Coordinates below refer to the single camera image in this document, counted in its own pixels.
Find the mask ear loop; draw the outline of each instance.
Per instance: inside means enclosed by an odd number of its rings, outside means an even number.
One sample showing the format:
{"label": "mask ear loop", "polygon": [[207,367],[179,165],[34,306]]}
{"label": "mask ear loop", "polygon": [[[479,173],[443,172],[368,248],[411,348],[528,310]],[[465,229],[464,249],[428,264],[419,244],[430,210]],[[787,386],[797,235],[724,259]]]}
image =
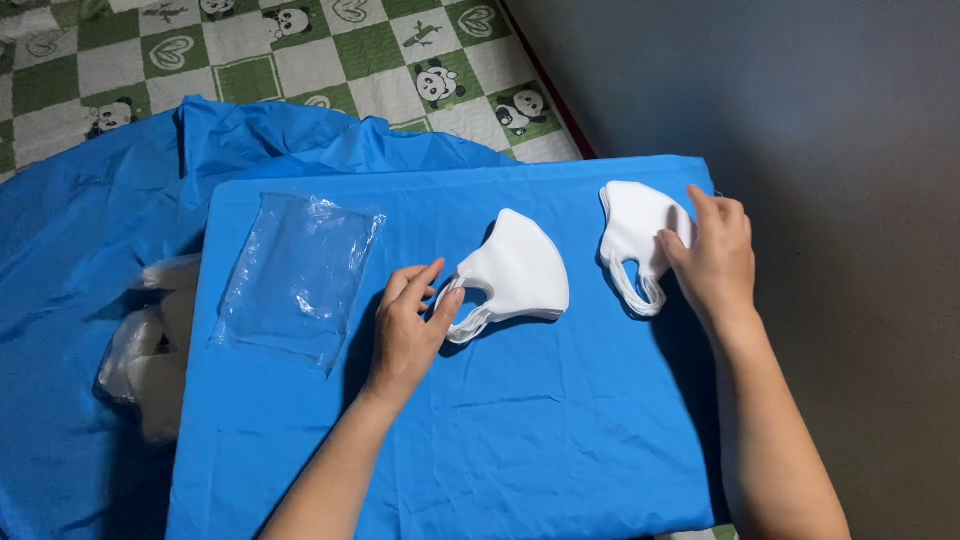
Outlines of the mask ear loop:
{"label": "mask ear loop", "polygon": [[[440,305],[447,291],[464,286],[464,283],[467,281],[465,278],[455,277],[457,279],[448,283],[447,286],[444,287],[444,290],[440,291],[440,294],[437,295],[437,303],[434,304],[434,306]],[[483,329],[487,327],[487,321],[491,315],[487,309],[487,304],[489,303],[490,300],[488,299],[482,306],[471,311],[469,315],[467,315],[467,318],[459,324],[451,325],[450,330],[446,331],[446,340],[450,343],[461,345],[467,343],[483,331]]]}
{"label": "mask ear loop", "polygon": [[613,284],[616,285],[616,289],[620,291],[620,296],[623,298],[623,301],[627,303],[627,306],[642,317],[653,317],[657,313],[660,313],[660,310],[663,309],[663,304],[666,302],[666,295],[663,294],[663,289],[661,289],[660,284],[657,283],[657,278],[654,276],[641,275],[639,270],[636,272],[637,280],[640,282],[640,288],[643,289],[643,294],[647,295],[647,298],[650,300],[647,302],[643,300],[640,295],[636,294],[634,283],[627,276],[627,270],[623,267],[623,261],[617,258],[616,253],[610,253],[610,255],[610,275],[613,278]]}

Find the blue sheet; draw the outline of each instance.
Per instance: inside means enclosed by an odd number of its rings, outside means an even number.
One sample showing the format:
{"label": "blue sheet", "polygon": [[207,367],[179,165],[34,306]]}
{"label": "blue sheet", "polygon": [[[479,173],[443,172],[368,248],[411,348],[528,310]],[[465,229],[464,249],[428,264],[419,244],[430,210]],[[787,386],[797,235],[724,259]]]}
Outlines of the blue sheet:
{"label": "blue sheet", "polygon": [[126,292],[203,243],[213,188],[285,176],[516,164],[443,134],[326,109],[187,98],[0,185],[0,538],[160,538],[172,453],[92,394]]}
{"label": "blue sheet", "polygon": [[[670,276],[652,321],[630,318],[605,281],[598,191],[611,180],[643,181],[691,215],[684,187],[712,190],[701,160],[673,157],[220,187],[168,540],[253,537],[363,383],[389,274],[446,257],[442,282],[503,208],[533,218],[560,249],[569,311],[554,324],[492,325],[441,351],[384,444],[357,538],[628,538],[726,523],[707,341]],[[266,350],[208,343],[262,192],[387,216],[329,379]]]}

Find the gray wall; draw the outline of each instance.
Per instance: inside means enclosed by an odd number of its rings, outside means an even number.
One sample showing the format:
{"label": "gray wall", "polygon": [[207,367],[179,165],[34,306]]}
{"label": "gray wall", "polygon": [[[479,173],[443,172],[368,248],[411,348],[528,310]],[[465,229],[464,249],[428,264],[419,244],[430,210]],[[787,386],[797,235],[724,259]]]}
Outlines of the gray wall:
{"label": "gray wall", "polygon": [[956,538],[960,3],[508,4],[600,157],[702,156],[746,205],[853,536]]}

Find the panda print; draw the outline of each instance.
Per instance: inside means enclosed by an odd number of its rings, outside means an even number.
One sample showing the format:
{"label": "panda print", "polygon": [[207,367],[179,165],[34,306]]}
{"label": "panda print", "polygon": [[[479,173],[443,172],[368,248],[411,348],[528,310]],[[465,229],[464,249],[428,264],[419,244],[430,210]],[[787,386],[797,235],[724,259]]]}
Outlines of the panda print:
{"label": "panda print", "polygon": [[206,13],[207,20],[217,20],[233,16],[233,6],[237,0],[200,0],[200,9]]}
{"label": "panda print", "polygon": [[463,97],[467,93],[464,86],[457,85],[457,74],[449,71],[438,59],[427,61],[429,67],[426,71],[417,64],[414,66],[414,72],[417,74],[417,93],[430,104],[432,109],[438,109],[437,105],[442,99],[446,99],[453,94],[457,97]]}
{"label": "panda print", "polygon": [[133,115],[133,100],[129,97],[122,97],[103,107],[94,107],[90,109],[90,115],[94,117],[94,120],[93,125],[90,126],[90,131],[86,133],[86,140],[96,138],[137,120],[136,116]]}
{"label": "panda print", "polygon": [[310,26],[309,8],[293,8],[280,10],[279,12],[264,12],[263,24],[271,43],[276,42],[282,37],[305,34],[313,30],[313,27]]}
{"label": "panda print", "polygon": [[513,96],[496,98],[496,119],[516,136],[527,133],[527,126],[531,122],[546,122],[544,113],[548,110],[550,104],[530,85],[524,85]]}

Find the green checkered blanket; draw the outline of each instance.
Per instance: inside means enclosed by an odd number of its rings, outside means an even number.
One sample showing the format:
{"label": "green checkered blanket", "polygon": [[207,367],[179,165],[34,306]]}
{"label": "green checkered blanket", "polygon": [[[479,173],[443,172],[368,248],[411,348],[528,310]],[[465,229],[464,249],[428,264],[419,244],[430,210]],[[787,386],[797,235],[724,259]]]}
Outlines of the green checkered blanket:
{"label": "green checkered blanket", "polygon": [[496,0],[3,0],[0,181],[184,95],[580,156]]}

